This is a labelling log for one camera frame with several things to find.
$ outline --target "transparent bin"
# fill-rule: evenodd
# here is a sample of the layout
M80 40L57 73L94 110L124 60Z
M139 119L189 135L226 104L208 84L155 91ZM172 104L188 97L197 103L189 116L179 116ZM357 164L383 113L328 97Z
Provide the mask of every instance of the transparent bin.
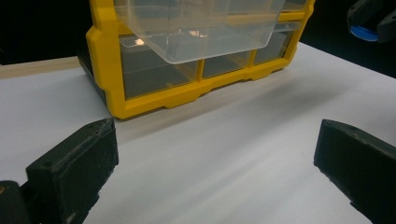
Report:
M245 68L251 51L238 52L205 59L203 78L215 77L224 73Z
M301 11L304 9L306 0L286 0L282 11Z
M126 99L191 83L197 74L198 62L167 63L135 35L120 37L120 53Z
M278 23L268 45L263 49L257 49L253 64L268 63L272 60L282 58L293 35L293 31L300 27L300 22Z
M267 45L285 0L115 0L119 19L168 63Z

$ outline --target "black plastic part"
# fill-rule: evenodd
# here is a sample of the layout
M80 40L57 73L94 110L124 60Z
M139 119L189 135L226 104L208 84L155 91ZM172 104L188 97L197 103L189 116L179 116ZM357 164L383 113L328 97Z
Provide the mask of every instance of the black plastic part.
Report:
M118 163L113 119L70 135L26 168L24 195L31 198L32 222L82 223Z
M396 148L345 123L323 120L314 164L373 223L396 223Z
M360 0L347 12L348 26L362 26L385 5L384 0Z
M0 181L0 223L30 223L20 186L14 181Z
M77 48L77 56L78 56L79 64L84 69L85 74L87 75L91 84L95 87L96 91L99 93L100 97L102 98L103 102L106 105L106 94L102 89L100 89L100 87L96 83L94 75L93 75L91 55L88 50L87 40L85 38L80 39L80 41L79 41L78 48Z
M376 27L378 42L384 43L396 38L396 8Z

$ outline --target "yellow plastic organizer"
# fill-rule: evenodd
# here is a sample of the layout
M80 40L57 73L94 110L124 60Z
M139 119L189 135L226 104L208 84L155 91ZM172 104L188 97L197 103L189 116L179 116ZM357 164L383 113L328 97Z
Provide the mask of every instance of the yellow plastic organizer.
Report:
M262 49L170 64L118 19L113 0L90 1L93 26L86 38L93 80L119 119L183 105L215 88L282 69L293 58L315 2L286 0Z

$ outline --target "dark background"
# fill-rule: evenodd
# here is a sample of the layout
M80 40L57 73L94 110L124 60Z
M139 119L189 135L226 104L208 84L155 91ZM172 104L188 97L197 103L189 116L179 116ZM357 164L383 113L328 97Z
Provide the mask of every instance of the dark background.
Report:
M396 77L396 40L365 42L347 29L357 0L317 0L301 41L337 57ZM91 27L88 0L0 0L0 63L26 63L76 55Z

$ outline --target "white table surface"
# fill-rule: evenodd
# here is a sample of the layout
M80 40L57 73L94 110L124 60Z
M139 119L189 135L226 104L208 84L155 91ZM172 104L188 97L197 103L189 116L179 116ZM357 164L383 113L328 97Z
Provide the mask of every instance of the white table surface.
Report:
M0 179L109 117L81 68L0 80ZM370 223L313 165L322 119L396 146L396 79L299 44L286 69L117 120L120 165L85 223Z

